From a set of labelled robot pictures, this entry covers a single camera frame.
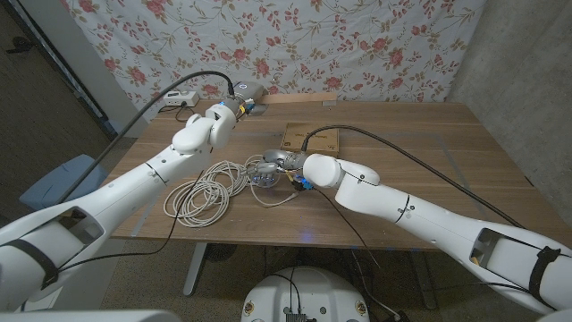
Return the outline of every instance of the white power strip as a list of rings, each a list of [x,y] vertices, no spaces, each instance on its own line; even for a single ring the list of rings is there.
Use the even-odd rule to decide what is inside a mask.
[[[195,91],[170,91],[164,96],[164,103],[166,106],[182,106],[185,102],[187,106],[193,107],[198,102],[198,94]]]

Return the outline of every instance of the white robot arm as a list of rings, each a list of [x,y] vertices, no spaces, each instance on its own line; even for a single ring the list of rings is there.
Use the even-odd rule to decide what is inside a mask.
[[[430,242],[487,283],[496,292],[542,314],[572,308],[572,250],[538,233],[468,218],[380,184],[363,165],[322,155],[309,157],[276,151],[265,161],[300,168],[306,180],[336,188],[336,201],[358,213],[378,216]]]
[[[93,257],[113,231],[168,184],[211,164],[211,148],[228,142],[240,105],[262,96],[256,83],[237,85],[227,98],[194,114],[172,145],[146,163],[84,197],[39,210],[0,229],[0,311],[14,311],[61,287]]]

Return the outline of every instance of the wooden table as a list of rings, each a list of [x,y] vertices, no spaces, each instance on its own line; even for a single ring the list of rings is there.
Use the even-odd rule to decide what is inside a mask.
[[[214,101],[201,101],[201,114]],[[287,122],[347,124],[371,131],[392,141],[427,164],[469,188],[502,209],[530,230],[567,245],[572,244],[568,226],[528,182],[504,150],[469,109],[452,103],[321,102],[273,104],[262,116],[239,122],[228,145],[213,151],[213,161],[228,159],[243,163],[269,148],[280,148]],[[184,123],[174,112],[161,113],[114,168],[109,180],[124,174],[171,143]],[[463,216],[505,223],[492,211],[449,186],[398,152],[356,132],[340,130],[339,158],[367,165],[382,183],[406,191]],[[118,238],[164,239],[172,218],[163,212],[171,188],[154,206],[141,209],[114,232]],[[324,191],[333,198],[335,191]],[[287,180],[275,189],[261,190],[267,202],[282,200],[292,193]],[[342,210],[360,232],[368,247],[387,250],[429,250],[433,246],[381,218]],[[190,229],[175,227],[174,239],[264,245],[360,247],[352,232],[332,206],[316,191],[303,191],[282,206],[263,208],[249,190],[231,199],[227,213],[214,225]]]

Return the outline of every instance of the blue chair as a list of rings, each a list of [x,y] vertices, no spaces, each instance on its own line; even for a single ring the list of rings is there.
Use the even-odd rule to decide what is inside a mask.
[[[52,207],[81,174],[88,169],[92,162],[92,157],[81,155],[58,166],[29,187],[20,196],[20,202],[35,210]],[[85,196],[97,190],[107,175],[108,173],[105,169],[101,165],[97,165],[66,201]]]

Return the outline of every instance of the floral curtain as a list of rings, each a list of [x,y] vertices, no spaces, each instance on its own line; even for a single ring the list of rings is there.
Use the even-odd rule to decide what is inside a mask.
[[[62,0],[135,106],[199,70],[271,94],[447,97],[484,0]],[[216,77],[189,81],[221,97]]]

